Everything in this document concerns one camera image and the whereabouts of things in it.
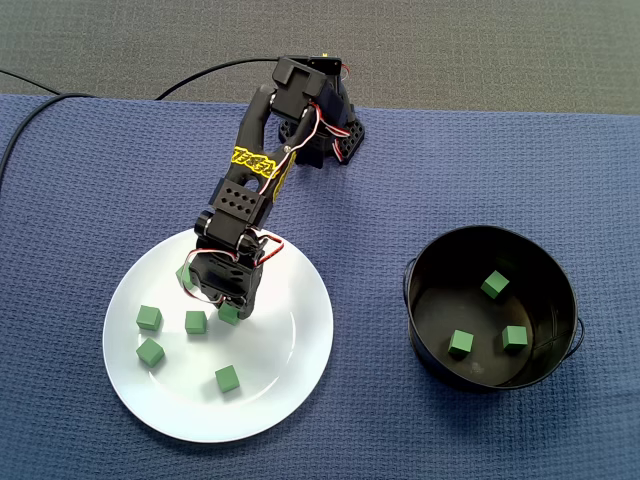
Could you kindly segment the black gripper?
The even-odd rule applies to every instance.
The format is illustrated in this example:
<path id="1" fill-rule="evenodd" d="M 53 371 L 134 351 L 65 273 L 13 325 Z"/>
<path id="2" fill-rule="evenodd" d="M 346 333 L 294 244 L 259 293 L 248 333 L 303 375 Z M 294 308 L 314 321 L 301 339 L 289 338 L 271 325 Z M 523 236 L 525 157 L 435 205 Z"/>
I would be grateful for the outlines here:
<path id="1" fill-rule="evenodd" d="M 253 266 L 250 257 L 241 256 L 234 261 L 226 253 L 211 249 L 191 252 L 187 263 L 191 283 L 216 308 L 232 308 L 240 320 L 251 316 L 262 279 L 262 266 Z"/>

